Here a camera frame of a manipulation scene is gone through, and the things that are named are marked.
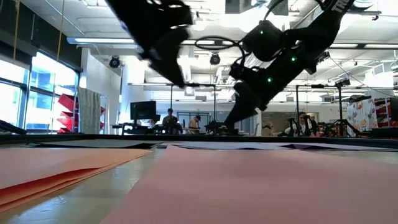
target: window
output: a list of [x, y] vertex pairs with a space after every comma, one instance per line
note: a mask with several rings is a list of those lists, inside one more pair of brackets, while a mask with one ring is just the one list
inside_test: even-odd
[[77, 82], [78, 75], [72, 69], [41, 53], [33, 58], [31, 86], [53, 92], [55, 85], [56, 94], [73, 95]]
[[32, 60], [26, 129], [31, 133], [56, 133], [63, 128], [57, 119], [68, 110], [58, 104], [58, 99], [62, 94], [74, 95], [77, 83], [75, 71], [38, 53]]
[[63, 127], [57, 118], [67, 109], [53, 103], [61, 94], [75, 94], [78, 74], [41, 53], [32, 59], [31, 72], [4, 60], [0, 60], [0, 119], [30, 133], [56, 133]]
[[27, 83], [29, 71], [17, 65], [0, 60], [0, 77], [6, 80]]
[[51, 58], [38, 53], [32, 60], [32, 76], [30, 78], [30, 85], [53, 92], [55, 71], [57, 71], [58, 64]]
[[52, 122], [52, 96], [30, 91], [27, 114], [26, 129], [47, 130]]
[[21, 89], [0, 83], [0, 96], [0, 119], [17, 126]]

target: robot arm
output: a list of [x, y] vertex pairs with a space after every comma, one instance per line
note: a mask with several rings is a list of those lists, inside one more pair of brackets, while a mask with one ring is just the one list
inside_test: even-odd
[[186, 26], [193, 24], [189, 6], [180, 0], [135, 0], [131, 8], [124, 1], [106, 1], [141, 48], [141, 59], [148, 59], [156, 72], [184, 87], [177, 56], [179, 45], [189, 38]]
[[[240, 100], [225, 123], [231, 126], [246, 119], [255, 108], [265, 110], [270, 100], [303, 70], [314, 73], [318, 59], [336, 39], [341, 19], [353, 3], [354, 0], [326, 0], [323, 13], [306, 28], [282, 32], [271, 22], [261, 21], [250, 31], [243, 39], [243, 48], [259, 60], [272, 63], [256, 71], [237, 63], [231, 66], [229, 74], [243, 82], [234, 87]], [[237, 113], [235, 107], [250, 109]]]

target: security camera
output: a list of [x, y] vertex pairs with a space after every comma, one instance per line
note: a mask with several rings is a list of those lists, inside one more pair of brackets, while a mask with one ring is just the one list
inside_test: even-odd
[[119, 68], [120, 66], [120, 59], [119, 56], [112, 56], [111, 61], [109, 62], [109, 66], [111, 68]]
[[213, 53], [213, 55], [210, 58], [210, 64], [211, 65], [218, 65], [220, 63], [220, 56], [218, 56], [218, 53]]

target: ceiling pipe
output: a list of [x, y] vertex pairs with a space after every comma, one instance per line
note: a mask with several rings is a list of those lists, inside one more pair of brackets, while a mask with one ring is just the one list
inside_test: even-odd
[[[53, 6], [48, 0], [45, 0], [45, 2], [51, 7], [53, 8], [60, 16], [62, 15], [62, 12], [60, 12], [55, 6]], [[72, 23], [66, 16], [63, 16], [63, 18], [71, 25], [73, 26], [79, 33], [81, 33], [82, 35], [85, 35], [85, 33], [83, 31], [81, 31], [74, 23]]]

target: ceiling light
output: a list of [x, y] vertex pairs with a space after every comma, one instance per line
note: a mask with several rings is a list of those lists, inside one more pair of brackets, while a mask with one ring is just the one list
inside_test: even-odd
[[332, 44], [330, 47], [336, 49], [353, 49], [357, 46], [358, 44]]
[[107, 38], [68, 38], [78, 44], [133, 44], [133, 39], [107, 39]]
[[397, 49], [398, 44], [366, 44], [366, 49]]
[[167, 86], [167, 83], [128, 83], [131, 86]]
[[197, 44], [198, 45], [214, 45], [215, 41], [214, 40], [200, 40], [197, 42]]

